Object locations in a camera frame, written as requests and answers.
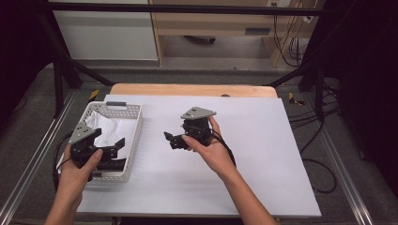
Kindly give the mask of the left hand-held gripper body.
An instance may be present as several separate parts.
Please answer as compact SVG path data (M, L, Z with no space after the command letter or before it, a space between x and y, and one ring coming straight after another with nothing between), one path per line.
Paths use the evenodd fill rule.
M85 122L79 122L70 137L70 158L82 168L90 157L98 150L94 144L95 129L89 127Z

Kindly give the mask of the black object under desk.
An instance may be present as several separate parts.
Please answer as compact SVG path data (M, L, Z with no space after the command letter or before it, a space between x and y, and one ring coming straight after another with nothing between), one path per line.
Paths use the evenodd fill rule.
M191 43L195 44L214 44L216 41L216 38L206 38L206 37L194 37L194 36L184 36L185 39L187 39Z

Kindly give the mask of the wooden table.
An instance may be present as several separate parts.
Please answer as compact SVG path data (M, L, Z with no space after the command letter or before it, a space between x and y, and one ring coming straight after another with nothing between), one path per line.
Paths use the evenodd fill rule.
M210 84L160 84L160 83L118 83L111 95L152 96L203 96L237 98L277 98L277 92L270 86L252 85L210 85Z

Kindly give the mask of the grey label plate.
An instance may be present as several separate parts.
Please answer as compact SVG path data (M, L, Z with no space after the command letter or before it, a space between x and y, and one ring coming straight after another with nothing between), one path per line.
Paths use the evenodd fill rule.
M270 29L267 27L248 27L245 29L247 36L266 36L270 33Z

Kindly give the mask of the black metal crossbar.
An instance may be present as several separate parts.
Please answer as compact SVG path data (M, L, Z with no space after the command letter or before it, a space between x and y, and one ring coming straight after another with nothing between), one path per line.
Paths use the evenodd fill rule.
M322 9L290 7L232 7L232 6L196 6L196 5L145 5L145 4L102 4L49 2L44 6L51 10L98 11L98 12L154 12L154 13L202 13L237 15L283 15L283 16L320 16Z

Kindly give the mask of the aluminium floor rail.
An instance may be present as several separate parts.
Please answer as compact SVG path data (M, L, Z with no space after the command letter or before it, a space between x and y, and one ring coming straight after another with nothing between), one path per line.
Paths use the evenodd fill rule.
M327 154L327 159L330 164L329 168L336 178L335 184L344 193L357 224L375 225L357 186L355 185L344 161L339 155L337 148L329 135L327 127L324 125L323 121L319 120L319 117L314 112L314 100L308 94L304 94L303 99L306 101L306 106L310 109L310 112L313 115L312 123L316 128L314 138L318 138L320 140L322 145L321 149Z
M36 175L38 168L40 167L43 159L45 158L51 145L53 144L54 138L56 137L58 130L65 121L65 118L76 97L76 94L77 90L72 90L67 94L66 99L63 101L64 108L61 110L60 114L53 119L45 135L41 139L34 155L31 157L29 163L23 171L23 174L21 175L18 183L9 195L5 205L0 210L0 225L8 225L12 220L26 191L28 190L34 176Z

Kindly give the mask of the white shorts with black waistband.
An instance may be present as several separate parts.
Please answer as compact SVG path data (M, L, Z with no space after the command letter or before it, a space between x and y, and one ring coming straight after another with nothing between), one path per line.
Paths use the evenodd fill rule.
M102 155L101 162L98 164L99 171L122 172L127 166L127 160L132 159L134 155L133 134L138 132L137 119L135 117L107 117L103 113L93 111L84 119L84 123L93 130L101 129L101 134L94 138L93 144L102 150L116 145L121 139L124 140L124 145L117 151L116 157L105 159L105 155Z

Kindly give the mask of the black metal stand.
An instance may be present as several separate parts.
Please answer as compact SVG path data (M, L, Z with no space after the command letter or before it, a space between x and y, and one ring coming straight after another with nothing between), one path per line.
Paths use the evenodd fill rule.
M268 86L273 88L278 87L297 76L301 76L301 80L298 84L298 90L300 92L308 92L312 86L315 87L314 111L318 119L323 122L325 116L322 109L322 99L325 71L324 66L320 62L313 61L304 63L287 75L282 76L280 79L268 83Z
M78 63L70 56L67 44L62 37L58 25L56 24L56 20L51 21L49 15L50 12L45 9L35 10L35 16L38 20L40 33L43 35L43 39L48 43L50 56L54 65L54 116L58 117L64 109L63 81L66 81L72 89L80 89L83 82L78 73L82 72L106 86L113 86L115 83Z

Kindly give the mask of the white perforated plastic basket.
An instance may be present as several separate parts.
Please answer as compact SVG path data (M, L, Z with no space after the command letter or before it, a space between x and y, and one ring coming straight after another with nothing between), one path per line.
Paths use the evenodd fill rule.
M137 119L138 132L133 134L133 138L135 140L135 144L133 145L133 150L135 154L136 146L138 144L141 127L143 123L142 106L136 104L128 104L126 102L93 101L86 106L84 113L79 122L83 122L84 119L88 116L88 114L93 111L96 111L98 113L103 113L107 117L114 117L114 118L135 117ZM122 172L99 171L97 166L95 171L92 172L91 175L92 180L95 180L97 183L127 182L130 178L133 158L134 155L132 156L132 159L127 160L127 166Z

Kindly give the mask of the person's left hand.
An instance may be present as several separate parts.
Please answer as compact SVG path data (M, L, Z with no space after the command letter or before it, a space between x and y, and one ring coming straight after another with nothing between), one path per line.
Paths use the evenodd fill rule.
M80 195L88 182L89 175L97 168L102 153L101 149L97 150L84 166L78 167L70 158L70 145L68 144L64 152L64 157L67 161L61 166L57 194L67 197Z

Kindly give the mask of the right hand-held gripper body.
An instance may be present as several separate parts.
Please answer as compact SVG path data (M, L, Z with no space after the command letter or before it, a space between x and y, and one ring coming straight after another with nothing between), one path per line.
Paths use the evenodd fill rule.
M209 127L209 116L215 115L216 112L200 107L192 107L184 112L180 118L183 119L182 127L188 136L193 137L196 141L204 146L211 143L211 131Z

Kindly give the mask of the light wooden desk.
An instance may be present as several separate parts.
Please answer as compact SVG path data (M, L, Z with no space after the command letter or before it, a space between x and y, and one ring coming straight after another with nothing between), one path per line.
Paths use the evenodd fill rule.
M255 8L321 9L326 0L148 0L151 5L200 5ZM287 56L292 38L310 38L318 21L312 16L273 16L202 13L154 13L159 36L226 36L243 37L248 27L267 27L270 33L261 37L270 62L277 67Z

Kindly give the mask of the black curtain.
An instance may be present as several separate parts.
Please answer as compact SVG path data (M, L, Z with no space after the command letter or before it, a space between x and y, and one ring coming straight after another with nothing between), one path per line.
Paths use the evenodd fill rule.
M365 156L398 196L398 0L326 0L311 39Z
M37 74L51 63L20 0L0 0L0 129Z

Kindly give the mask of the white cabinet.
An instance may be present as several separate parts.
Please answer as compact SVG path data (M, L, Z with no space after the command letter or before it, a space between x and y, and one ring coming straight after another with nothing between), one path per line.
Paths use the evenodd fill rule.
M54 11L54 16L74 59L158 60L149 13Z

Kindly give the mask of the person's right hand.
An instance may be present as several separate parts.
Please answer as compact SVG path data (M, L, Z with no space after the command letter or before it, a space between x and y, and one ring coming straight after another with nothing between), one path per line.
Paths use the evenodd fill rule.
M193 137L183 135L183 141L190 150L197 152L206 162L207 166L215 172L223 181L232 179L237 175L237 168L233 164L227 149L222 144L220 126L213 116L208 118L214 137L209 146L203 146Z

